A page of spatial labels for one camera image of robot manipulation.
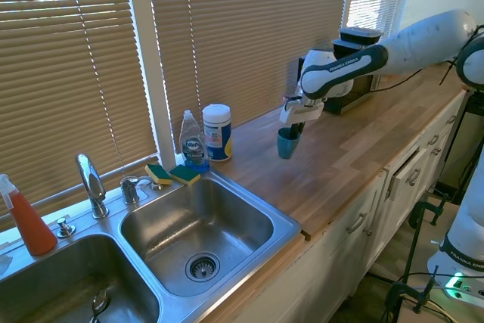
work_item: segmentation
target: blue cup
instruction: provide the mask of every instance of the blue cup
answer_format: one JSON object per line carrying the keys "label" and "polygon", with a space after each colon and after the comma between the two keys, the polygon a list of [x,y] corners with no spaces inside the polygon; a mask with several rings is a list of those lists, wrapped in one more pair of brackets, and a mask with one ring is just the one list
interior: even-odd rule
{"label": "blue cup", "polygon": [[297,133],[295,138],[291,138],[290,128],[280,128],[278,132],[278,153],[282,159],[290,159],[294,150],[299,143],[299,137],[301,135]]}

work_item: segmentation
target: double sink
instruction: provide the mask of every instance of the double sink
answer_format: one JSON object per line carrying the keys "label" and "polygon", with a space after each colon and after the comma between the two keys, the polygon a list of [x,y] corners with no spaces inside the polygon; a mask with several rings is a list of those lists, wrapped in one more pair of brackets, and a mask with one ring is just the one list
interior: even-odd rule
{"label": "double sink", "polygon": [[88,323],[102,289],[100,323],[200,321],[300,230],[213,171],[191,186],[140,189],[136,205],[119,193],[104,219],[70,221],[76,233],[44,256],[23,245],[0,256],[0,323]]}

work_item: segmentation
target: orange soap bottle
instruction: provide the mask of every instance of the orange soap bottle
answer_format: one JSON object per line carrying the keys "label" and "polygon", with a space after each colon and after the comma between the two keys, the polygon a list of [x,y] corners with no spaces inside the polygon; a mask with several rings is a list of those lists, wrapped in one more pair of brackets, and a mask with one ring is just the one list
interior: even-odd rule
{"label": "orange soap bottle", "polygon": [[0,174],[0,194],[14,217],[30,255],[42,255],[51,250],[56,245],[57,238],[30,206],[29,201],[8,180],[6,174]]}

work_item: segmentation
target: white cabinet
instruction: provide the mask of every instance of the white cabinet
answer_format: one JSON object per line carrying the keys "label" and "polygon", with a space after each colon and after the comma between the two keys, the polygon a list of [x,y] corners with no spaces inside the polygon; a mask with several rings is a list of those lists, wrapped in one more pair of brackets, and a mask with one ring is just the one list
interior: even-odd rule
{"label": "white cabinet", "polygon": [[436,169],[442,157],[442,151],[445,148],[445,144],[451,133],[451,129],[451,126],[446,126],[439,134],[434,135],[433,140],[435,140],[435,142],[432,140],[427,145],[428,157],[425,168],[422,172],[422,179],[420,180],[420,184],[418,186],[417,199],[420,198],[422,193],[433,185],[439,177],[436,175]]}
{"label": "white cabinet", "polygon": [[258,296],[237,323],[326,322],[348,297],[362,272],[359,264],[368,221],[383,187],[376,177],[324,235]]}
{"label": "white cabinet", "polygon": [[464,93],[457,96],[331,223],[237,323],[325,323],[432,182]]}

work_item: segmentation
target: sponge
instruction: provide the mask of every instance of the sponge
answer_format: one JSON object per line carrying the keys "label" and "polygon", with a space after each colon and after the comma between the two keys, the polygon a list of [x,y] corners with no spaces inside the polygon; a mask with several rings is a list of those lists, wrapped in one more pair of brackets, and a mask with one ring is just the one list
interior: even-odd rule
{"label": "sponge", "polygon": [[147,164],[144,170],[157,185],[171,185],[173,182],[172,177],[169,176],[162,166]]}
{"label": "sponge", "polygon": [[200,173],[195,172],[194,170],[188,168],[187,166],[176,166],[172,170],[169,171],[169,174],[172,176],[173,179],[184,183],[186,185],[192,185],[198,179],[200,179]]}

